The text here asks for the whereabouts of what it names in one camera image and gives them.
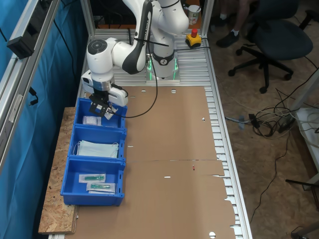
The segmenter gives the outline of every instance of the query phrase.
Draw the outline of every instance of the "cup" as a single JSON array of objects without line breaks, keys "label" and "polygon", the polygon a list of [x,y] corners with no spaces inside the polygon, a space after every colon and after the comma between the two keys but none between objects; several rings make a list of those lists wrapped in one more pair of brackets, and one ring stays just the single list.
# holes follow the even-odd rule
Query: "cup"
[{"label": "cup", "polygon": [[197,23],[200,10],[201,8],[197,5],[189,6],[188,8],[189,25],[195,25]]}]

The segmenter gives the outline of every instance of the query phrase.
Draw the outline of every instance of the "face mask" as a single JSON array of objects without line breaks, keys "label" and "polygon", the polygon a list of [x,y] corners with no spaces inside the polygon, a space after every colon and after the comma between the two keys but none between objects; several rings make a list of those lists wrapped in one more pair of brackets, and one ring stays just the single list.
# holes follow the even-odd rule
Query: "face mask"
[{"label": "face mask", "polygon": [[77,145],[78,145],[77,155],[106,157],[106,158],[116,158],[118,156],[118,150],[119,150],[118,143],[101,144],[101,143],[91,143],[91,142],[82,140],[82,141],[79,141]]}]

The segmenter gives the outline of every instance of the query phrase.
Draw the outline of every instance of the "shoe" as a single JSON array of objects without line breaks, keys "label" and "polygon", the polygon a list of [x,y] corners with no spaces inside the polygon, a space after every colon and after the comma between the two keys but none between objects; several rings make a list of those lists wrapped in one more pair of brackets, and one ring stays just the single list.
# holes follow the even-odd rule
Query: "shoe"
[{"label": "shoe", "polygon": [[209,25],[214,25],[214,26],[224,26],[227,23],[227,18],[226,19],[221,19],[219,16],[214,16],[210,19]]},{"label": "shoe", "polygon": [[222,48],[229,47],[239,39],[239,34],[235,36],[235,33],[231,31],[227,36],[221,38],[216,42],[216,45]]}]

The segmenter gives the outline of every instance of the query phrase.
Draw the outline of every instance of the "blue bin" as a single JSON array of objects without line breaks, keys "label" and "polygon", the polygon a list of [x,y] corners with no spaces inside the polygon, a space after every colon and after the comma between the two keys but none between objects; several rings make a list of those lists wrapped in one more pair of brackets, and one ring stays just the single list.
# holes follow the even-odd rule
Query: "blue bin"
[{"label": "blue bin", "polygon": [[[101,127],[89,127],[86,125],[74,125],[69,145],[68,156],[82,157],[82,158],[100,158],[108,160],[125,161],[124,158],[124,143],[126,138],[126,131],[113,128],[101,128]],[[77,143],[79,141],[88,141],[91,143],[103,143],[103,144],[119,144],[118,155],[116,158],[107,157],[92,157],[92,156],[80,156],[77,154]]]},{"label": "blue bin", "polygon": [[[89,108],[91,106],[92,101],[90,99],[84,99],[84,98],[78,98],[78,103],[76,106],[76,113],[75,113],[75,119],[74,123],[76,125],[83,124],[83,116],[97,116],[91,112],[89,112]],[[116,104],[113,104],[113,107],[118,109],[116,111],[116,114],[125,116],[126,112],[128,110],[128,107],[121,107]],[[105,117],[102,117],[101,120],[102,126],[105,127],[111,127],[111,128],[118,128],[121,130],[126,130],[125,128],[125,118],[113,115],[110,119],[106,119]]]},{"label": "blue bin", "polygon": [[[67,205],[119,206],[124,198],[123,173],[125,162],[68,157],[61,188]],[[79,174],[105,173],[107,183],[116,183],[115,194],[91,194],[86,183],[79,183]]]}]

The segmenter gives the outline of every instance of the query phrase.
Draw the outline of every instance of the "brown cardboard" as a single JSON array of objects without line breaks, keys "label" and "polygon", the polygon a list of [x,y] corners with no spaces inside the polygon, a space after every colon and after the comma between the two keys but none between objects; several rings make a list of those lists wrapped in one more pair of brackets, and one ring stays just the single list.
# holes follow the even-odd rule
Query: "brown cardboard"
[{"label": "brown cardboard", "polygon": [[80,207],[76,232],[65,238],[209,239],[215,232],[216,239],[235,239],[224,181],[212,176],[221,169],[212,160],[127,163],[122,204]]},{"label": "brown cardboard", "polygon": [[[127,116],[145,112],[156,95],[156,87],[125,89],[129,93]],[[217,159],[203,87],[159,87],[153,108],[126,119],[126,127],[128,162]]]}]

